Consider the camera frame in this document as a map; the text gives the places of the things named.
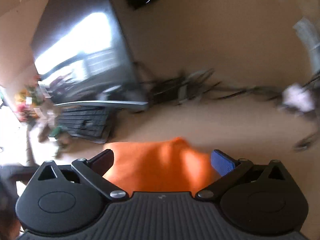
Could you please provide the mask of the orange pumpkin costume garment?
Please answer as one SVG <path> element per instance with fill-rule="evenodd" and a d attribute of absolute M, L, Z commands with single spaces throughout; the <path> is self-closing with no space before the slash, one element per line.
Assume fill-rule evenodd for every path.
<path fill-rule="evenodd" d="M 129 195 L 134 192 L 191 192 L 220 178 L 210 154 L 175 138 L 158 142 L 113 142 L 114 164 L 103 178 Z"/>

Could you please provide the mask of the green lid glass jar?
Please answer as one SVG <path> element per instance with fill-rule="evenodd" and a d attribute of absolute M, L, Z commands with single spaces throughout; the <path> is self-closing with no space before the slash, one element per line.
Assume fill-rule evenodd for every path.
<path fill-rule="evenodd" d="M 48 122 L 40 127 L 37 138 L 40 143 L 48 141 L 53 144 L 55 147 L 53 157 L 56 158 L 61 158 L 61 155 L 68 151 L 72 144 L 72 137 L 65 131 L 64 127 L 49 126 Z"/>

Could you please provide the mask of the black mechanical keyboard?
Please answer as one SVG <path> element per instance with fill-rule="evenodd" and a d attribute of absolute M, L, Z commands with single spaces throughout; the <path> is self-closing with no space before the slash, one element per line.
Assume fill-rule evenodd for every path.
<path fill-rule="evenodd" d="M 104 144 L 112 137 L 117 113 L 107 107 L 66 108 L 57 117 L 57 125 L 73 137 Z"/>

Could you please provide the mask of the colourful flower bouquet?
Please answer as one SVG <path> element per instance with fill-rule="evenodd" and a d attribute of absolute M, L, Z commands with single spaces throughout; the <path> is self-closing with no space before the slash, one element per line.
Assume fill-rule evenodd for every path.
<path fill-rule="evenodd" d="M 24 87 L 15 94 L 16 115 L 20 122 L 31 123 L 41 117 L 40 107 L 44 103 L 39 81 L 41 76 L 36 74 Z"/>

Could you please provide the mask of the white crumpled tissue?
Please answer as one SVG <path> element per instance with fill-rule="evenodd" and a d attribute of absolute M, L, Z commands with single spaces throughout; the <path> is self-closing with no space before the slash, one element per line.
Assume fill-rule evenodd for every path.
<path fill-rule="evenodd" d="M 314 111 L 316 108 L 310 90 L 297 83 L 290 85 L 282 92 L 282 103 L 303 113 Z"/>

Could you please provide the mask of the black curved monitor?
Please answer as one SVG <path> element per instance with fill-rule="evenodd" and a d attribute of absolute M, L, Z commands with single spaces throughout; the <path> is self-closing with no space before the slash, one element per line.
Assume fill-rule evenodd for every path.
<path fill-rule="evenodd" d="M 148 108 L 111 0 L 48 0 L 31 48 L 39 86 L 54 105 Z"/>

